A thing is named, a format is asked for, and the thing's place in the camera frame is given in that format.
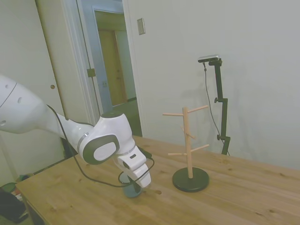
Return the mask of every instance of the wooden door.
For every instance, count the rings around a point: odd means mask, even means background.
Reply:
[[[115,32],[101,30],[99,36],[112,105],[125,103],[127,96]]]
[[[0,73],[21,83],[62,114],[34,0],[1,0],[0,31]],[[64,158],[60,138],[42,130],[21,135],[0,131],[0,152],[8,163],[0,161],[0,184]]]

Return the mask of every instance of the wooden table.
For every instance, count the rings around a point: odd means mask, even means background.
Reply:
[[[185,193],[172,185],[185,159],[167,156],[184,147],[135,140],[156,161],[152,183],[138,198],[84,178],[71,158],[17,184],[36,224],[37,213],[50,225],[300,225],[300,171],[198,151],[194,166],[209,174],[210,184]],[[80,163],[91,177],[118,183],[111,160]]]

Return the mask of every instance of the black cable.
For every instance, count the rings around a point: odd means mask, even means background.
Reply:
[[[206,94],[207,94],[207,98],[208,98],[208,103],[209,103],[209,105],[210,105],[210,96],[209,96],[208,91],[207,91],[207,82],[206,82],[206,71],[207,71],[207,68],[206,68],[206,66],[205,66],[205,62],[203,63],[203,65],[204,65],[204,72],[205,72],[205,89],[206,89]],[[217,132],[218,132],[219,136],[221,136],[220,131],[219,131],[217,125],[216,125],[214,116],[212,115],[211,106],[210,106],[210,114],[211,114],[212,121],[214,122],[215,127],[216,127],[216,129],[217,129]]]
[[[63,125],[62,125],[62,123],[61,123],[61,121],[60,121],[60,118],[58,117],[58,114],[56,113],[56,111],[55,111],[51,106],[49,106],[49,105],[47,105],[47,106],[54,112],[54,114],[55,114],[55,116],[56,116],[58,122],[60,123],[60,127],[61,127],[61,130],[62,130],[63,134],[64,134],[64,137],[65,137],[65,139],[66,139],[66,141],[67,141],[67,143],[68,143],[69,150],[72,152],[72,156],[73,156],[73,158],[75,159],[75,162],[76,162],[76,164],[77,164],[79,170],[81,171],[81,173],[83,174],[83,176],[85,176],[87,179],[89,179],[89,180],[91,180],[91,181],[94,181],[94,182],[97,182],[97,183],[100,183],[100,184],[105,184],[105,185],[108,185],[108,186],[111,186],[111,187],[114,187],[114,188],[125,188],[125,187],[128,187],[128,186],[130,186],[130,185],[136,183],[140,178],[142,178],[146,173],[148,173],[149,170],[152,169],[152,167],[154,166],[154,164],[155,164],[154,159],[149,158],[149,159],[153,162],[152,166],[151,166],[146,172],[144,172],[138,179],[136,179],[136,180],[134,180],[134,181],[132,181],[132,182],[130,182],[130,183],[127,183],[126,185],[114,185],[114,184],[110,184],[110,183],[107,183],[107,182],[104,182],[104,181],[100,181],[100,180],[96,180],[96,179],[94,179],[94,178],[89,177],[88,175],[86,175],[86,174],[84,173],[83,169],[82,169],[81,166],[79,165],[79,162],[77,161],[77,159],[76,159],[76,157],[75,157],[75,155],[74,155],[74,152],[71,150],[71,144],[70,144],[70,142],[69,142],[69,140],[68,140],[68,138],[67,138],[66,132],[65,132],[64,127],[63,127]]]

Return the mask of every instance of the white door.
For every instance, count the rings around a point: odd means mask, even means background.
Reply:
[[[0,1],[0,73],[23,84],[62,114],[34,0]],[[46,131],[22,135],[0,132],[0,157],[3,155],[7,163],[0,160],[0,185],[62,160],[63,147],[58,136]]]

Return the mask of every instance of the black round base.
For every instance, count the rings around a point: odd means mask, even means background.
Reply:
[[[197,192],[205,189],[210,182],[208,174],[193,167],[193,178],[188,177],[188,168],[182,168],[173,175],[173,185],[180,191]]]

